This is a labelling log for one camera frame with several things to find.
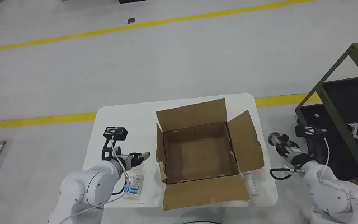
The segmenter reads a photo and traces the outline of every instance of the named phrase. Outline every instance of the yellow stripe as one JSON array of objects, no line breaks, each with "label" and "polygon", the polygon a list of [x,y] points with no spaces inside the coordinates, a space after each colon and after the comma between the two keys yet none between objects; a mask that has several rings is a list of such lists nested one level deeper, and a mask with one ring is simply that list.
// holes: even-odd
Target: yellow stripe
[{"label": "yellow stripe", "polygon": [[44,116],[41,118],[26,118],[0,121],[0,128],[14,128],[44,124],[60,124],[70,122],[87,122],[95,120],[96,112],[84,114],[70,114],[60,116]]},{"label": "yellow stripe", "polygon": [[[262,97],[255,98],[256,106],[258,108],[265,106],[283,106],[290,104],[299,104],[302,102],[303,98],[305,98],[307,94],[295,94],[295,95],[285,95],[285,96],[270,96],[270,97]],[[314,93],[307,102],[320,102],[321,99]]]},{"label": "yellow stripe", "polygon": [[[307,94],[285,95],[285,96],[271,96],[255,98],[257,107],[265,106],[283,106],[290,104],[299,104],[302,102]],[[320,102],[320,98],[317,94],[314,94],[308,102]],[[96,118],[96,113],[84,113],[84,114],[70,114],[60,116],[45,116],[42,118],[26,118],[26,119],[14,119],[0,121],[0,128],[14,128],[33,125],[44,124],[60,124],[71,122],[88,122],[93,121]]]},{"label": "yellow stripe", "polygon": [[71,40],[71,39],[76,39],[76,38],[84,38],[86,36],[110,34],[113,32],[122,32],[125,30],[134,30],[134,29],[140,29],[140,28],[150,27],[150,26],[171,24],[171,23],[175,23],[175,22],[198,20],[201,18],[210,18],[210,17],[216,17],[216,16],[226,16],[226,15],[245,13],[245,12],[253,12],[253,11],[259,11],[259,10],[268,10],[268,9],[272,9],[272,8],[289,6],[292,4],[301,4],[301,3],[313,2],[313,1],[315,1],[315,0],[287,0],[287,1],[283,1],[283,2],[265,4],[265,5],[261,5],[261,6],[251,6],[251,7],[246,7],[246,8],[237,8],[234,10],[209,12],[209,13],[193,15],[193,16],[184,16],[184,17],[179,17],[179,18],[168,18],[165,20],[152,21],[152,22],[142,22],[142,23],[138,23],[138,24],[131,24],[131,25],[126,25],[126,26],[121,26],[121,27],[116,27],[116,28],[105,29],[105,30],[84,32],[81,34],[72,34],[72,35],[68,35],[68,36],[59,36],[57,38],[47,38],[47,39],[34,40],[34,41],[18,43],[18,44],[9,44],[9,45],[0,46],[0,50],[21,48],[21,47],[30,46],[30,45],[53,43],[53,42],[58,42],[58,41],[63,41],[63,40]]}]

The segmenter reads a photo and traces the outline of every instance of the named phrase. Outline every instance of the table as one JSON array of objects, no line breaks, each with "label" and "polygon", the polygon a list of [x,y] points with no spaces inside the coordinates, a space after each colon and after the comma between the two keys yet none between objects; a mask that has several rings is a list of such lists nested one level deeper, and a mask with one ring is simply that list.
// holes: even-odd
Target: table
[{"label": "table", "polygon": [[[252,197],[250,202],[231,201],[211,204],[205,207],[269,207],[276,204],[278,199],[277,189],[274,179],[269,174],[271,164],[257,113],[255,99],[250,94],[232,94],[182,100],[145,102],[141,104],[105,106],[101,108],[97,112],[96,120],[93,125],[83,169],[87,170],[101,161],[101,151],[106,142],[103,136],[106,127],[125,127],[128,130],[126,140],[121,142],[117,141],[116,144],[116,146],[121,146],[122,153],[150,152],[150,158],[144,163],[145,178],[140,199],[138,201],[120,199],[106,205],[106,207],[162,207],[165,184],[160,180],[159,168],[155,157],[157,144],[155,123],[158,122],[156,111],[220,98],[225,98],[226,100],[228,120],[249,110],[257,133],[257,138],[262,147],[265,166],[259,170],[251,171],[250,176],[243,174],[243,178],[245,178],[246,181],[248,181],[247,179],[254,178],[259,192],[259,195]],[[116,192],[120,190],[123,187],[123,184],[124,177],[118,181],[114,191]]]}]

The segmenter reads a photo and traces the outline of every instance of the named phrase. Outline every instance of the plastic bottle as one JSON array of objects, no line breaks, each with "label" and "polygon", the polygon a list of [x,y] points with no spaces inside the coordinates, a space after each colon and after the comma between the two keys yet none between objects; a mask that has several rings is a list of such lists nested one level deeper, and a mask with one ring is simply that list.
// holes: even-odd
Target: plastic bottle
[{"label": "plastic bottle", "polygon": [[138,200],[140,198],[140,192],[142,191],[144,181],[143,164],[133,168],[128,172],[129,176],[129,189],[124,189],[124,198],[130,200]]},{"label": "plastic bottle", "polygon": [[252,197],[259,196],[257,183],[253,177],[253,174],[251,174],[250,172],[246,173],[246,184],[248,187],[248,191]]}]

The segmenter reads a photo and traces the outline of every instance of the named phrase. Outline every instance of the floor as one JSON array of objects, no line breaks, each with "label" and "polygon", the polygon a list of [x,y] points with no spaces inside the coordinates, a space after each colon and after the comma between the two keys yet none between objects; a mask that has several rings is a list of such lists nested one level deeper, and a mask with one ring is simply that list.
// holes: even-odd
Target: floor
[{"label": "floor", "polygon": [[[0,46],[278,0],[4,0]],[[309,3],[0,50],[0,120],[102,106],[249,92],[308,92],[353,42],[358,3]],[[344,62],[338,78],[356,74]],[[263,132],[294,136],[295,105],[258,108]],[[82,168],[93,122],[0,129],[1,223],[45,223],[62,179]],[[270,152],[272,166],[281,158]],[[307,223],[299,177],[277,181],[271,208],[107,209],[102,223]]]}]

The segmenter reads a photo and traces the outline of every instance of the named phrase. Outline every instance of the cardboard box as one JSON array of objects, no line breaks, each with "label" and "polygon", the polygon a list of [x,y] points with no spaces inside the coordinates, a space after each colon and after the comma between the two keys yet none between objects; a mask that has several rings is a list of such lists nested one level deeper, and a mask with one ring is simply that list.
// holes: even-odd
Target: cardboard box
[{"label": "cardboard box", "polygon": [[249,200],[240,173],[264,166],[250,114],[227,122],[225,99],[157,112],[157,151],[170,210]]}]

